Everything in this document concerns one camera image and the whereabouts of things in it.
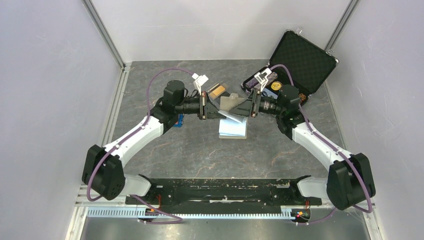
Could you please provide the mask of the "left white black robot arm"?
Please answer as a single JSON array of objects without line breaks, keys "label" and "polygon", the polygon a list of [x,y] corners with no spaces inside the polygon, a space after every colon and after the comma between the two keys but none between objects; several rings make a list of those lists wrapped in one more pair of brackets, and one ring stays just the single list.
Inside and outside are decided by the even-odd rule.
[{"label": "left white black robot arm", "polygon": [[87,198],[108,201],[119,195],[137,195],[145,204],[153,203],[157,190],[146,176],[124,173],[124,166],[148,143],[169,131],[181,115],[196,114],[200,120],[223,119],[206,92],[188,97],[180,80],[171,80],[147,116],[133,129],[105,146],[93,145],[87,151],[82,181]]}]

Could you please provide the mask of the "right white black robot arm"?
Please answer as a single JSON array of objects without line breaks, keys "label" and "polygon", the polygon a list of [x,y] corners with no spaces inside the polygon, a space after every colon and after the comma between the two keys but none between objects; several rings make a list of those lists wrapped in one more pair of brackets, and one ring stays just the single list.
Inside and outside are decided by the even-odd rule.
[{"label": "right white black robot arm", "polygon": [[289,199],[302,204],[308,198],[329,200],[338,210],[354,207],[373,211],[371,198],[376,194],[369,159],[363,153],[352,154],[321,134],[301,107],[299,90],[284,85],[277,98],[262,96],[254,90],[241,98],[232,93],[221,98],[223,110],[232,115],[256,117],[274,115],[279,131],[311,153],[327,170],[326,178],[301,177],[289,189]]}]

